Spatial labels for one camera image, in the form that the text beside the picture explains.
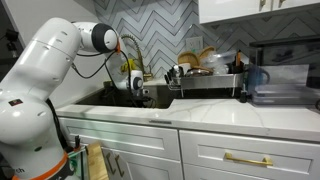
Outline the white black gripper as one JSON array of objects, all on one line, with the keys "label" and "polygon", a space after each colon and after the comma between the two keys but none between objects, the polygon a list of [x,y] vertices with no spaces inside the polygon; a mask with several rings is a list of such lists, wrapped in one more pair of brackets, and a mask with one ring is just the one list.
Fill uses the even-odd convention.
[{"label": "white black gripper", "polygon": [[142,98],[147,90],[144,88],[143,72],[141,70],[132,70],[131,74],[131,91],[135,98]]}]

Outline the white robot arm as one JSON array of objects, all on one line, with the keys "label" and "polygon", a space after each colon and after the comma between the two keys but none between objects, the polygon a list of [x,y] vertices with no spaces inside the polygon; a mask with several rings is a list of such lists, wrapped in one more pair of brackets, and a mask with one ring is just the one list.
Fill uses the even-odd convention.
[{"label": "white robot arm", "polygon": [[104,54],[115,87],[142,95],[143,72],[121,68],[127,49],[116,30],[103,23],[49,19],[0,84],[0,152],[14,170],[12,180],[79,180],[47,100],[80,50]]}]

